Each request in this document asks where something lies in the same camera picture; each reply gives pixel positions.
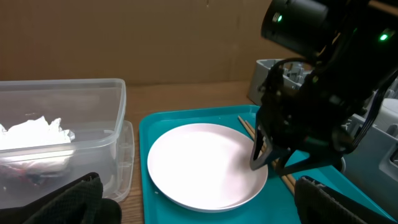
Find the white round plate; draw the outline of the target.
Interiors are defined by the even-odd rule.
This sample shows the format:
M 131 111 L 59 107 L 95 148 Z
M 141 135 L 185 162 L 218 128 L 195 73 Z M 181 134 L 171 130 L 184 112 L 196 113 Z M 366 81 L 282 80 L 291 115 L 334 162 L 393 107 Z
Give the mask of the white round plate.
M 238 208 L 265 186 L 268 167 L 249 165 L 253 141 L 219 124 L 186 124 L 151 146 L 147 170 L 155 186 L 177 205 L 204 213 Z

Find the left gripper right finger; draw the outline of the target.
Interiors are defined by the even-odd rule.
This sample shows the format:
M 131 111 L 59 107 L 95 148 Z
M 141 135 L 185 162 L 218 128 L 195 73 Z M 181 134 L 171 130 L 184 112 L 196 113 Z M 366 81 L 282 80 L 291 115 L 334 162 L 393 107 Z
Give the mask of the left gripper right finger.
M 303 224 L 396 224 L 321 182 L 302 176 L 295 183 L 294 201 Z

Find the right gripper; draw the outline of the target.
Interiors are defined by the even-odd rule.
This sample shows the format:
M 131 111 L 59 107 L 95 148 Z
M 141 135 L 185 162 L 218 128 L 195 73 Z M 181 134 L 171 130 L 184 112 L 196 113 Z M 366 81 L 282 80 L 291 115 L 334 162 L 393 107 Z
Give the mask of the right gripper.
M 279 176 L 339 162 L 354 151 L 367 133 L 364 124 L 355 136 L 343 123 L 364 110 L 367 71 L 360 67 L 316 69 L 298 89 L 285 86 L 284 66 L 277 63 L 261 85 L 264 94 L 254 127 L 249 165 L 258 170 L 279 159 Z M 309 157 L 286 166 L 295 150 Z

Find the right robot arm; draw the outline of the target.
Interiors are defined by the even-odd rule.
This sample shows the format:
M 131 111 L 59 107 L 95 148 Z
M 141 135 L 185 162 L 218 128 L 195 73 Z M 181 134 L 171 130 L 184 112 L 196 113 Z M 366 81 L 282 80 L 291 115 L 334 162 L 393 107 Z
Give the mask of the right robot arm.
M 250 168 L 275 162 L 287 175 L 353 152 L 397 78 L 397 16 L 368 1 L 272 1 L 263 38 L 312 66 L 300 88 L 284 83 L 286 60 L 262 84 Z

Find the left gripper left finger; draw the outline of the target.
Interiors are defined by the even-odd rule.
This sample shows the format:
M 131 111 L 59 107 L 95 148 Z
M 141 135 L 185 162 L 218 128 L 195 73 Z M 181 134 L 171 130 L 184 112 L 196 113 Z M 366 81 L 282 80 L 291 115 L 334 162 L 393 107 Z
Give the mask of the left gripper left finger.
M 121 224 L 120 205 L 103 198 L 99 174 L 88 173 L 22 207 L 1 210 L 2 224 Z

